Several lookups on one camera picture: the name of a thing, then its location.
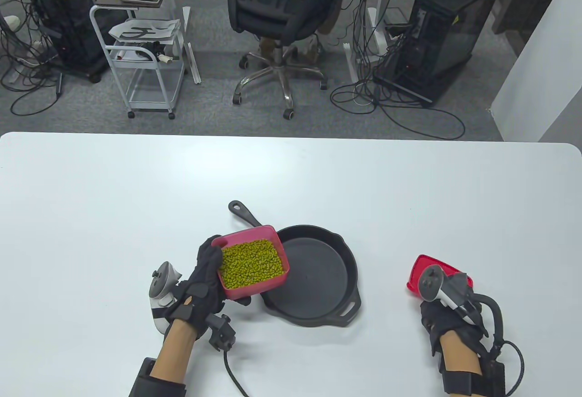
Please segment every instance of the cable bundle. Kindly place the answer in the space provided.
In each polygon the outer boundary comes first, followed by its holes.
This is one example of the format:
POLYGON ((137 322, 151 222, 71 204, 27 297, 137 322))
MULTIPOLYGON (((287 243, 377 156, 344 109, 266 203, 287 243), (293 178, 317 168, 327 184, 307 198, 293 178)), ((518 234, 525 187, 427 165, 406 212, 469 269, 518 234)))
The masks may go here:
MULTIPOLYGON (((351 2, 347 5, 347 7, 342 8, 342 10, 347 10, 351 7, 355 0, 351 0, 351 2)), ((371 52, 370 50, 370 41, 374 36, 374 32, 378 26, 375 26, 373 29, 370 28, 368 23, 366 22, 366 6, 368 0, 358 0, 358 3, 353 13, 353 20, 350 24, 347 25, 345 33, 343 36, 337 38, 337 43, 333 45, 339 45, 339 42, 347 36, 347 32, 349 27, 352 29, 352 49, 353 52, 356 54, 356 58, 359 60, 360 64, 356 68, 358 81, 356 83, 350 83, 347 85, 342 85, 337 87, 332 91, 329 96, 330 101, 332 104, 344 112, 352 115, 369 115, 376 112, 376 110, 381 110, 384 115, 390 119, 393 123, 397 126, 406 129, 407 131, 411 131, 418 135, 431 137, 434 139, 439 139, 442 141, 454 141, 463 137, 465 134, 465 125, 463 121, 457 117, 455 114, 451 112, 447 112, 445 110, 436 109, 436 108, 422 108, 420 104, 415 100, 407 100, 401 96, 401 94, 396 90, 391 90, 386 87, 382 87, 379 85, 375 85, 372 81, 374 76, 374 70, 376 67, 372 66, 372 62, 370 62, 370 55, 378 56, 380 58, 378 66, 382 66, 389 58, 396 56, 396 54, 401 49, 404 41, 406 39, 406 34, 400 35, 399 39, 397 39, 393 44, 391 44, 384 54, 379 55, 376 53, 371 52), (361 112, 359 110, 350 110, 345 108, 346 103, 354 102, 360 108, 363 106, 370 106, 369 110, 361 112), (417 131, 412 129, 411 127, 405 126, 402 123, 398 122, 391 114, 388 113, 390 109, 400 109, 400 110, 419 110, 423 111, 422 113, 437 113, 437 114, 445 114, 452 116, 456 121, 459 122, 460 127, 462 128, 460 133, 455 137, 442 137, 439 135, 431 135, 430 133, 425 133, 422 131, 417 131)), ((388 6, 390 4, 390 0, 387 0, 386 6, 383 8, 381 12, 381 16, 378 17, 378 20, 382 20, 388 6)))
POLYGON ((0 77, 0 85, 2 85, 2 87, 8 91, 22 93, 22 95, 14 100, 10 106, 10 112, 13 115, 37 115, 54 106, 54 104, 56 104, 57 100, 59 99, 59 96, 57 96, 56 99, 51 104, 49 104, 49 106, 46 106, 45 108, 42 108, 36 112, 21 114, 15 111, 16 104, 27 95, 30 95, 31 93, 36 92, 41 88, 55 87, 57 83, 57 78, 52 75, 52 71, 49 65, 49 61, 52 58, 47 60, 42 56, 41 52, 36 50, 36 48, 33 46, 34 42, 32 32, 37 32, 37 34, 40 35, 40 42, 44 50, 49 50, 52 45, 50 43, 50 39, 44 35, 40 29, 38 29, 41 21, 38 19, 32 4, 25 3, 23 0, 9 0, 4 4, 10 2, 19 2, 21 4, 23 10, 25 11, 25 19, 17 31, 0 30, 0 48, 2 49, 0 60, 7 58, 9 61, 8 69, 6 69, 2 77, 0 77), (22 40, 18 37, 17 33, 24 27, 27 28, 28 38, 22 40), (23 51, 27 52, 27 55, 22 56, 23 51), (24 70, 18 70, 17 67, 19 65, 23 66, 24 70), (6 77, 11 70, 16 70, 23 78, 22 87, 16 88, 6 83, 6 77))

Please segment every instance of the forearm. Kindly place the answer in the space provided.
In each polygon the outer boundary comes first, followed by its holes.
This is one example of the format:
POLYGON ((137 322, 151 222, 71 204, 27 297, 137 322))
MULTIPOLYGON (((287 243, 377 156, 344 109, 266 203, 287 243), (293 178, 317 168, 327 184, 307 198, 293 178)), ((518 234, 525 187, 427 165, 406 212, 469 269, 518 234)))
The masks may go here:
POLYGON ((150 376, 183 384, 196 336, 187 322, 174 320, 150 376))
POLYGON ((463 344, 454 330, 448 331, 441 337, 442 355, 445 360, 445 369, 449 372, 474 372, 482 375, 477 354, 463 344))

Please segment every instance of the skillet handle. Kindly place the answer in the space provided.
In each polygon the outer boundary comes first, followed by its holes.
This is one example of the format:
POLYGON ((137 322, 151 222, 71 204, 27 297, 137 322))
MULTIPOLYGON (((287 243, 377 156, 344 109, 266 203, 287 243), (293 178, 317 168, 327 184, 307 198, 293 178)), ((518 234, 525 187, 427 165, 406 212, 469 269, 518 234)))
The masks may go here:
POLYGON ((233 200, 228 204, 228 210, 241 218, 241 220, 246 221, 253 227, 260 227, 262 224, 256 220, 256 218, 251 214, 251 211, 247 207, 239 202, 239 200, 233 200))
POLYGON ((320 326, 328 324, 329 326, 345 327, 351 323, 351 321, 360 311, 360 307, 362 306, 362 299, 360 298, 360 292, 358 291, 357 285, 356 288, 354 289, 354 292, 351 294, 349 301, 347 302, 347 306, 349 306, 350 304, 352 304, 351 309, 348 310, 347 312, 346 309, 343 308, 339 310, 337 314, 329 314, 328 316, 323 317, 320 326))

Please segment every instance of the white shoe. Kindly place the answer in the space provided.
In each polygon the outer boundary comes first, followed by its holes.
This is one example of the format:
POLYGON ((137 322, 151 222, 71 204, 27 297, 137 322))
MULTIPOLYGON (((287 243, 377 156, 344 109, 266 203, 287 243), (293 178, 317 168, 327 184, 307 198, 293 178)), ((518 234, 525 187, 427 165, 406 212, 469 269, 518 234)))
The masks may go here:
POLYGON ((6 24, 11 31, 15 31, 20 27, 20 18, 16 15, 5 16, 4 21, 6 21, 6 24))

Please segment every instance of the red lid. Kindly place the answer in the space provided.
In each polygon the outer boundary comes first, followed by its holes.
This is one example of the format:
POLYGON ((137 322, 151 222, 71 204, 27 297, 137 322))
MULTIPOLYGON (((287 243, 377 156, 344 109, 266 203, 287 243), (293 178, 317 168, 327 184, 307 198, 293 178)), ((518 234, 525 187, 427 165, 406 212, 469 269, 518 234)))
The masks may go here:
MULTIPOLYGON (((447 276, 452 276, 453 274, 460 272, 453 266, 445 264, 445 262, 427 256, 426 254, 421 254, 416 258, 416 262, 412 266, 412 271, 410 272, 410 279, 408 280, 408 283, 406 283, 406 287, 410 289, 414 295, 420 297, 420 293, 418 292, 418 279, 420 279, 420 276, 426 268, 434 264, 441 266, 447 276)), ((472 279, 469 276, 467 276, 467 279, 469 286, 472 287, 472 279)))

